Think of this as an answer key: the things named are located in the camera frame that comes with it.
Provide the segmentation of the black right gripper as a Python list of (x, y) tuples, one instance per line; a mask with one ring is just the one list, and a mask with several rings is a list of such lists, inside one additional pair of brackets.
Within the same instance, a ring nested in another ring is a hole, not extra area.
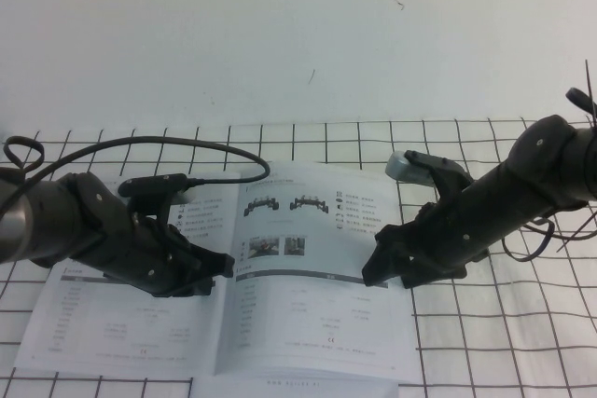
[(441, 181), (437, 190), (439, 201), (425, 206), (413, 221), (387, 225), (375, 235), (375, 249), (362, 268), (366, 286), (401, 275), (405, 289), (461, 280), (467, 276), (466, 264), (488, 255), (490, 184)]

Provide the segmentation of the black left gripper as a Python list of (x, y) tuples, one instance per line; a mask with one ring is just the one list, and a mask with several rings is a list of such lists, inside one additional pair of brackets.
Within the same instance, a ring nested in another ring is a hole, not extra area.
[(208, 296), (215, 280), (206, 277), (232, 278), (235, 264), (230, 254), (191, 244), (174, 226), (136, 213), (102, 222), (70, 257), (158, 298)]

